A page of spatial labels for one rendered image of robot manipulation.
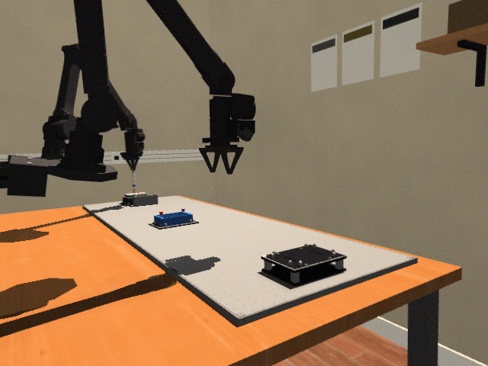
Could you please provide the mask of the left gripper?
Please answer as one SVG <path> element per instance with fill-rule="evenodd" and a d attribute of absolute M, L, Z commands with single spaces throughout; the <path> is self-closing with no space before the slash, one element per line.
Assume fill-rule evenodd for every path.
<path fill-rule="evenodd" d="M 136 164 L 138 163 L 138 160 L 140 156 L 142 156 L 143 152 L 136 151 L 136 141 L 130 142 L 130 144 L 125 143 L 125 146 L 126 146 L 126 152 L 120 152 L 121 158 L 126 157 L 124 159 L 127 161 L 131 171 L 132 171 L 132 167 L 133 170 L 135 171 Z M 131 164 L 130 164 L 130 160 L 131 160 Z M 134 160 L 135 160 L 135 167 L 133 166 Z"/>

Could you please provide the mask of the blue grid rack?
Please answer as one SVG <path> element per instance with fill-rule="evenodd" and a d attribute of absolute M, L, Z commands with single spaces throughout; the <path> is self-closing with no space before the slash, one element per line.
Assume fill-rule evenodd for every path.
<path fill-rule="evenodd" d="M 170 226 L 170 225 L 175 225 L 180 223 L 189 223 L 190 220 L 192 220 L 193 222 L 193 214 L 191 213 L 176 212 L 176 213 L 163 214 L 163 216 L 164 218 L 159 217 L 159 215 L 154 216 L 154 221 L 156 222 L 156 224 L 158 225 L 162 224 L 162 226 L 165 226 L 165 223 L 167 223 L 167 226 Z"/>

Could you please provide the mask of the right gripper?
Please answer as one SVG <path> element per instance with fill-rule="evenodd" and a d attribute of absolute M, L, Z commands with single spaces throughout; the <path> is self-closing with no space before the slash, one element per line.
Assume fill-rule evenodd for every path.
<path fill-rule="evenodd" d="M 226 119 L 230 117 L 210 118 L 210 138 L 202 138 L 202 143 L 210 143 L 210 146 L 199 148 L 210 172 L 215 172 L 220 154 L 228 175 L 233 173 L 236 163 L 244 150 L 244 147 L 230 145 L 230 142 L 239 143 L 239 137 L 226 137 Z M 210 164 L 207 153 L 215 153 L 213 167 Z M 229 167 L 227 153 L 236 153 L 231 168 Z"/>

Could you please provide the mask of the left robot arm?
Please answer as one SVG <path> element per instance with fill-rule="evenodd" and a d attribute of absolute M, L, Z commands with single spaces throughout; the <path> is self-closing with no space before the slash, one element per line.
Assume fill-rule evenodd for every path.
<path fill-rule="evenodd" d="M 65 154 L 65 140 L 69 140 L 70 130 L 75 130 L 74 105 L 79 73 L 82 70 L 78 43 L 62 46 L 62 51 L 64 52 L 64 64 L 59 94 L 53 116 L 49 116 L 48 122 L 43 125 L 45 147 L 42 148 L 41 156 L 58 159 L 61 159 L 62 154 Z M 108 100 L 117 109 L 120 130 L 127 130 L 127 132 L 124 132 L 125 142 L 130 144 L 130 142 L 136 141 L 136 151 L 142 152 L 144 149 L 144 142 L 142 141 L 145 140 L 145 134 L 142 129 L 137 128 L 136 118 L 122 102 L 111 82 L 110 87 L 111 93 L 108 94 Z"/>

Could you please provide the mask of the white perforated base plate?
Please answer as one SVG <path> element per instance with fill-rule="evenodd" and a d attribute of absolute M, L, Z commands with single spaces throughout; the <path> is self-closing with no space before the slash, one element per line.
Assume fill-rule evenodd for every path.
<path fill-rule="evenodd" d="M 158 204 L 82 207 L 238 326 L 396 271 L 418 258 L 186 197 Z M 193 214 L 199 223 L 158 229 L 154 215 Z M 261 255 L 316 244 L 347 255 L 346 271 L 293 286 L 262 271 Z"/>

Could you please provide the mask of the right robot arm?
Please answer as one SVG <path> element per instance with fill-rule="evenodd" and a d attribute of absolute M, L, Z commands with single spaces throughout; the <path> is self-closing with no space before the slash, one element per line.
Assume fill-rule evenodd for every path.
<path fill-rule="evenodd" d="M 250 141 L 255 133 L 255 98 L 232 93 L 235 76 L 210 47 L 177 0 L 146 0 L 190 57 L 210 88 L 210 118 L 226 119 L 226 137 Z M 118 128 L 118 112 L 110 101 L 108 61 L 101 0 L 74 0 L 84 94 L 88 94 L 76 118 L 75 132 L 69 132 L 62 162 L 65 169 L 106 172 L 103 163 L 103 135 Z M 213 93 L 220 92 L 220 93 Z M 78 119 L 80 118 L 80 119 Z M 115 126 L 116 125 L 116 126 Z M 93 130 L 93 131 L 92 131 Z M 76 133 L 77 132 L 77 133 Z M 97 134 L 97 135 L 96 135 Z"/>

